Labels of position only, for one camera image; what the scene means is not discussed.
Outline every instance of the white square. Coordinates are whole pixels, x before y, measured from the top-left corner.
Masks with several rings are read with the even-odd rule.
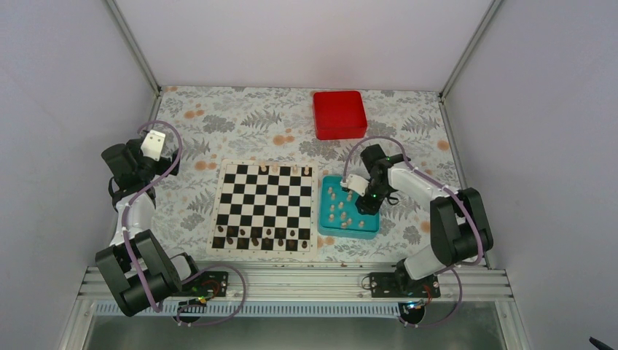
[[[300,217],[298,219],[298,228],[310,228],[310,227],[311,227],[310,217]]]
[[[297,206],[288,207],[288,217],[298,217],[300,216],[300,208]]]
[[[247,175],[246,174],[236,174],[234,177],[235,184],[246,184],[247,183]]]
[[[257,189],[257,185],[255,184],[246,184],[245,185],[245,193],[248,195],[254,195]]]
[[[278,206],[288,206],[289,205],[289,197],[287,195],[280,195],[277,197],[277,205]]]
[[[302,247],[302,242],[307,242],[307,248]],[[298,251],[299,252],[309,252],[310,250],[311,250],[311,242],[308,239],[298,240]]]
[[[245,198],[244,194],[242,194],[242,193],[234,193],[232,195],[232,204],[242,204],[244,198]]]
[[[238,240],[238,238],[236,237],[229,237],[225,239],[225,249],[236,249],[236,241]]]
[[[274,217],[277,215],[277,206],[268,206],[264,207],[264,215],[266,217]]]
[[[228,226],[239,226],[240,225],[240,215],[230,215],[230,218],[227,220]]]
[[[289,176],[280,176],[279,177],[279,185],[280,186],[289,186]]]
[[[257,184],[268,184],[268,175],[258,175]]]
[[[221,193],[232,193],[234,192],[234,184],[223,184],[221,187]]]
[[[241,226],[238,229],[238,237],[241,238],[248,238],[249,237],[249,233],[251,232],[251,228],[250,227],[246,227],[246,226]]]
[[[251,218],[251,226],[254,228],[264,227],[264,217],[259,215]]]
[[[273,243],[274,243],[273,244],[273,250],[276,250],[277,252],[285,252],[286,251],[286,240],[285,239],[283,240],[283,245],[281,245],[281,246],[279,245],[279,240],[278,239],[276,239]]]
[[[243,204],[240,208],[240,213],[242,215],[253,215],[253,204]]]
[[[275,227],[276,228],[286,228],[288,226],[288,218],[287,217],[276,217],[275,218]]]
[[[263,206],[266,204],[266,195],[255,195],[254,204],[257,206]]]
[[[248,175],[257,175],[259,174],[259,166],[248,166],[247,167]]]
[[[311,197],[309,196],[302,196],[300,198],[300,206],[311,206]]]
[[[229,214],[232,204],[221,203],[219,204],[219,214]]]
[[[279,194],[279,186],[276,184],[267,184],[266,185],[266,194],[267,195],[278,195]]]

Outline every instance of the teal tray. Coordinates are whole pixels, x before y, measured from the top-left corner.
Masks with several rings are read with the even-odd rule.
[[[341,176],[328,175],[322,179],[322,190],[320,192],[320,214],[318,222],[318,232],[324,236],[337,236],[358,239],[373,239],[380,230],[380,216],[361,215],[356,208],[355,202],[359,195],[355,192],[346,192],[341,188]],[[335,194],[328,193],[329,188]],[[352,200],[348,201],[348,193],[352,193]],[[339,209],[339,203],[343,202],[343,208]],[[330,206],[335,205],[335,210],[331,211]],[[345,211],[345,221],[352,219],[351,225],[341,228],[341,214]],[[329,221],[329,215],[334,214],[333,221]],[[363,227],[359,227],[359,222],[364,221]]]

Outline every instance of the metal frame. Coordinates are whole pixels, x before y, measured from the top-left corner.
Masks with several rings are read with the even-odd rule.
[[[442,97],[442,101],[444,101],[446,96],[448,96],[448,94],[450,93],[450,90],[453,88],[455,81],[457,81],[457,78],[459,77],[461,70],[464,68],[466,63],[468,63],[468,60],[470,59],[470,56],[474,52],[474,49],[476,49],[479,40],[481,39],[482,35],[487,30],[487,27],[489,26],[494,15],[498,11],[498,8],[500,8],[500,5],[502,5],[503,1],[504,0],[492,0],[491,4],[487,8],[487,12],[485,12],[485,15],[483,15],[483,18],[481,19],[481,22],[479,23],[477,30],[474,32],[474,34],[472,34],[472,38],[468,42],[466,49],[461,54],[459,61],[457,61],[455,68],[450,73],[450,76],[448,77],[448,80],[446,81],[446,84],[443,87],[442,92],[440,93],[440,96]]]
[[[120,33],[122,34],[122,38],[125,40],[127,47],[131,51],[131,55],[133,55],[133,57],[135,58],[136,63],[138,64],[142,74],[148,81],[150,88],[152,89],[152,91],[154,92],[156,96],[159,96],[160,91],[161,91],[161,86],[155,79],[155,75],[152,73],[152,70],[150,69],[150,66],[148,65],[148,61],[146,60],[146,57],[144,56],[139,46],[137,45],[137,41],[135,40],[133,33],[131,33],[131,30],[129,29],[129,25],[127,24],[127,21],[125,20],[125,17],[122,15],[122,12],[120,11],[120,8],[118,7],[118,4],[116,4],[116,0],[103,0],[103,2],[107,4],[110,15],[112,16],[112,20],[116,23],[116,26],[120,30]]]
[[[528,338],[525,336],[520,313],[515,301],[496,301],[496,311],[500,320],[500,328],[508,350],[529,350]]]

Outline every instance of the floral tablecloth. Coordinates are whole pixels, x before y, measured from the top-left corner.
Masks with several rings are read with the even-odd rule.
[[[224,158],[312,160],[324,175],[343,172],[343,162],[358,140],[316,139],[314,92],[269,87],[165,89],[157,118],[178,128],[184,151],[179,175],[164,179],[156,189],[157,211],[152,226],[164,248],[180,249],[196,260],[209,260],[208,218]],[[417,166],[446,184],[458,186],[436,93],[360,92],[369,123],[367,136],[400,140]],[[173,134],[164,132],[168,135],[166,146],[175,148]],[[399,153],[388,141],[378,143],[387,154]],[[367,175],[358,151],[351,172]],[[428,245],[429,213],[411,198],[398,196],[399,204],[384,203],[381,229],[375,239],[319,236],[318,255],[313,261],[396,262]]]

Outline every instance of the purple cable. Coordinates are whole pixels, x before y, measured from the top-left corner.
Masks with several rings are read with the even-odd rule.
[[[240,271],[237,268],[235,268],[234,266],[227,265],[227,264],[219,264],[219,265],[208,266],[207,268],[203,268],[202,270],[199,270],[195,275],[189,277],[188,279],[185,279],[182,282],[182,284],[186,284],[186,283],[189,283],[189,282],[193,281],[194,279],[196,279],[202,273],[205,273],[206,271],[212,270],[213,268],[229,268],[230,270],[232,270],[232,271],[236,272],[236,274],[238,274],[238,277],[240,277],[240,281],[243,283],[243,298],[240,300],[240,304],[234,310],[234,312],[232,312],[230,315],[228,315],[228,316],[226,316],[226,317],[224,317],[222,319],[217,319],[215,321],[204,322],[204,323],[186,323],[186,322],[183,322],[183,321],[180,320],[180,313],[182,311],[185,311],[188,308],[192,308],[194,306],[206,307],[206,305],[203,305],[203,304],[185,305],[185,306],[179,308],[178,311],[176,312],[176,321],[178,322],[178,325],[182,324],[184,326],[189,326],[189,327],[212,326],[212,325],[215,325],[215,324],[219,324],[219,323],[223,323],[223,322],[231,320],[234,316],[236,316],[236,314],[238,314],[240,312],[240,310],[243,309],[243,306],[245,305],[245,302],[247,301],[247,284],[245,282],[245,278],[243,277],[243,274],[240,273]]]
[[[178,140],[178,155],[176,156],[176,159],[174,159],[174,161],[172,162],[172,165],[168,168],[168,170],[166,170],[156,180],[154,180],[153,182],[148,184],[146,187],[144,187],[141,190],[139,190],[135,195],[133,195],[133,197],[131,197],[131,199],[129,200],[128,205],[127,205],[128,207],[132,206],[133,203],[136,201],[136,199],[140,195],[145,193],[147,190],[149,190],[151,187],[155,186],[157,183],[159,183],[159,181],[161,181],[167,175],[169,175],[172,172],[172,170],[176,167],[176,165],[178,165],[178,162],[180,161],[180,156],[182,154],[182,139],[180,137],[180,133],[170,123],[163,122],[161,120],[153,120],[153,121],[144,123],[142,126],[139,127],[137,132],[140,133],[146,126],[153,125],[153,124],[161,124],[161,125],[167,126],[168,128],[170,128],[172,130],[174,135],[176,135],[176,139]],[[131,248],[131,244],[129,242],[129,230],[128,230],[128,228],[129,228],[129,211],[127,210],[126,207],[122,210],[121,218],[122,218],[121,219],[122,220],[121,221],[121,223],[122,223],[122,237],[125,239],[125,248],[127,249],[127,253],[129,254],[129,258],[131,259],[131,263],[133,264],[133,267],[136,269],[137,276],[139,278],[139,281],[141,282],[141,286],[144,288],[144,293],[146,293],[146,298],[148,298],[148,302],[150,303],[150,307],[155,312],[161,312],[161,305],[162,305],[163,301],[161,301],[161,303],[159,303],[159,305],[157,305],[157,303],[155,302],[155,297],[152,295],[152,291],[148,287],[148,281],[146,280],[144,272],[142,271],[141,266],[139,265],[139,262],[137,260],[137,256],[135,255],[135,252],[133,251],[133,248]]]
[[[455,272],[455,269],[451,268],[450,271],[455,274],[455,278],[457,278],[457,285],[459,285],[459,299],[457,299],[455,308],[453,308],[453,310],[444,319],[441,319],[438,322],[434,322],[430,324],[414,324],[413,325],[414,328],[430,328],[430,327],[440,326],[441,324],[448,321],[455,314],[455,312],[459,309],[459,306],[461,306],[461,300],[464,298],[464,291],[462,290],[463,287],[461,286],[461,279],[459,279],[459,274]],[[401,316],[398,316],[398,317],[399,317],[399,321],[401,321],[401,323],[404,324],[404,327],[407,327],[408,323]]]
[[[472,233],[474,234],[474,239],[477,241],[477,259],[474,262],[462,262],[461,264],[462,265],[479,265],[479,263],[481,262],[482,256],[483,256],[481,235],[479,234],[479,230],[477,229],[477,226],[474,223],[474,220],[472,220],[472,216],[470,215],[470,213],[464,206],[464,203],[461,202],[459,198],[457,198],[457,195],[453,191],[451,191],[446,186],[438,182],[438,180],[418,170],[418,167],[410,163],[410,161],[407,159],[404,146],[401,144],[401,142],[391,137],[387,137],[387,136],[370,136],[365,139],[362,139],[361,141],[359,141],[358,144],[355,144],[354,147],[352,147],[352,149],[350,150],[350,154],[348,154],[348,158],[345,160],[345,165],[343,166],[343,176],[342,176],[343,180],[345,181],[345,176],[348,174],[348,164],[350,163],[350,160],[352,159],[352,154],[354,153],[354,151],[357,148],[359,148],[359,146],[362,143],[369,141],[369,140],[373,140],[373,139],[385,139],[385,140],[394,142],[401,149],[402,155],[404,156],[404,162],[406,166],[410,168],[410,170],[412,170],[412,172],[419,175],[420,177],[422,177],[423,179],[425,179],[427,182],[431,183],[435,187],[443,189],[455,201],[455,203],[457,204],[461,212],[463,212],[463,215],[465,216],[466,221],[470,224],[470,228],[472,229]],[[451,268],[452,267],[447,266],[446,268],[443,268],[442,270],[438,271],[436,274],[440,274]]]

